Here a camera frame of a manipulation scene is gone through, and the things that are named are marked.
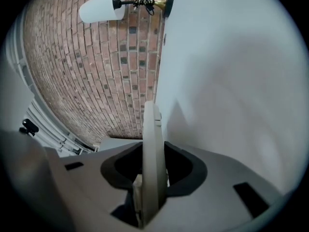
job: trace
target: lamp cord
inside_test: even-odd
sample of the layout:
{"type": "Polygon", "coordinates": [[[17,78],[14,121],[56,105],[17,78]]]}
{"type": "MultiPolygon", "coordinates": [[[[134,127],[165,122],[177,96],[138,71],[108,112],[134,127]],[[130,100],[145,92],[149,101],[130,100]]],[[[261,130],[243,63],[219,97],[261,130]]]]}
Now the lamp cord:
{"type": "Polygon", "coordinates": [[[149,15],[154,15],[154,2],[155,0],[134,0],[133,6],[135,8],[138,8],[140,5],[144,5],[146,8],[146,11],[149,15]]]}

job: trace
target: black slot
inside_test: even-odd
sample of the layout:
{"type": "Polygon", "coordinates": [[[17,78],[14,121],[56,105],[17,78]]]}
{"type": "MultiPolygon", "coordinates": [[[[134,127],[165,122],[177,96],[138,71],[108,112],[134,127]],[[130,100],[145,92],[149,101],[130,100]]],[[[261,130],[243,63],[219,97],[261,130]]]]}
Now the black slot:
{"type": "Polygon", "coordinates": [[[233,188],[253,218],[258,217],[269,208],[269,205],[247,182],[234,185],[233,188]]]}
{"type": "Polygon", "coordinates": [[[78,162],[73,162],[73,163],[65,165],[65,168],[69,171],[69,170],[72,170],[74,168],[79,168],[81,166],[83,166],[83,164],[78,161],[78,162]]]}

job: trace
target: brick wall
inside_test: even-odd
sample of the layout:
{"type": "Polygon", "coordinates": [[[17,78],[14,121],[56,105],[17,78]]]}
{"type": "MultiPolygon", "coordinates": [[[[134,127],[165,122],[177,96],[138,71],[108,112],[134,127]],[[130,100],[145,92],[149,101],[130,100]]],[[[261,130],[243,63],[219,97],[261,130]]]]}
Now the brick wall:
{"type": "Polygon", "coordinates": [[[88,0],[33,0],[24,44],[31,74],[55,115],[93,144],[141,138],[144,103],[155,99],[164,30],[159,9],[127,6],[121,21],[84,24],[88,0]]]}

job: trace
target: white lamp shade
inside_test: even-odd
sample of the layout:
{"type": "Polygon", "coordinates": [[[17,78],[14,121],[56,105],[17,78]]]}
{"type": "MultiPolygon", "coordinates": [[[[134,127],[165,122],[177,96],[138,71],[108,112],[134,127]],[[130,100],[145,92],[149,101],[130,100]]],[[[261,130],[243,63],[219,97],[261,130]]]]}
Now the white lamp shade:
{"type": "Polygon", "coordinates": [[[121,20],[125,15],[125,6],[114,9],[112,1],[113,0],[89,0],[84,3],[79,9],[81,20],[86,23],[121,20]]]}

